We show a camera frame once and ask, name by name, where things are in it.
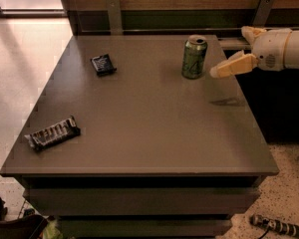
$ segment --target speckled floor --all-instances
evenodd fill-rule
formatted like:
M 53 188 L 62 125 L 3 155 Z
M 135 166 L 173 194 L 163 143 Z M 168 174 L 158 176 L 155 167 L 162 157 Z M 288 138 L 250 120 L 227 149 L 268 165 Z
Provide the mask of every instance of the speckled floor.
M 72 36 L 67 19 L 0 19 L 0 167 Z M 249 225 L 256 213 L 299 225 L 299 144 L 269 145 L 280 173 L 260 186 L 261 196 L 218 239 L 258 238 L 263 230 Z M 23 188 L 0 177 L 0 195 L 18 217 Z M 270 232 L 266 238 L 290 238 Z

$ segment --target drawer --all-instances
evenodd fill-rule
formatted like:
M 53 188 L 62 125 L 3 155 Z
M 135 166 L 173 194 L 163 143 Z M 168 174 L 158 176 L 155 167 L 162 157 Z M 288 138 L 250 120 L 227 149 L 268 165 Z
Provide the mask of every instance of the drawer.
M 161 219 L 61 219 L 60 230 L 66 237 L 214 237 L 231 227 L 230 220 L 197 218 Z
M 245 212 L 256 188 L 53 188 L 27 189 L 24 197 L 42 214 L 200 215 Z

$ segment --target metal bracket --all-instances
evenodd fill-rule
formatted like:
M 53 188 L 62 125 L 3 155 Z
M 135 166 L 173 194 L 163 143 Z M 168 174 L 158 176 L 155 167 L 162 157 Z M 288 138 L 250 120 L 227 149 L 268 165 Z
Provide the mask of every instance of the metal bracket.
M 266 24 L 274 1 L 275 0 L 260 0 L 251 26 L 263 27 Z
M 111 35 L 123 35 L 120 0 L 107 0 Z

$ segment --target black snack package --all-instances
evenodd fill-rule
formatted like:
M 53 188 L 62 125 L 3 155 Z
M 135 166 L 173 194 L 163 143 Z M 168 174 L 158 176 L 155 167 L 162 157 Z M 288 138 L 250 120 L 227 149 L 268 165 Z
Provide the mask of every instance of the black snack package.
M 42 130 L 24 135 L 32 148 L 37 151 L 58 144 L 81 134 L 73 116 Z
M 98 76 L 109 75 L 117 70 L 113 67 L 109 54 L 94 57 L 91 59 L 91 62 Z

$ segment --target can lid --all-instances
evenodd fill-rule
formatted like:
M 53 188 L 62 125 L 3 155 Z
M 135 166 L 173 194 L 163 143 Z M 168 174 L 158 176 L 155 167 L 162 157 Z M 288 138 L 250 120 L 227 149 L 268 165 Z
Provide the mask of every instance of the can lid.
M 189 36 L 188 41 L 191 44 L 200 45 L 206 41 L 206 38 L 204 36 L 200 36 L 200 35 L 191 35 L 191 36 Z

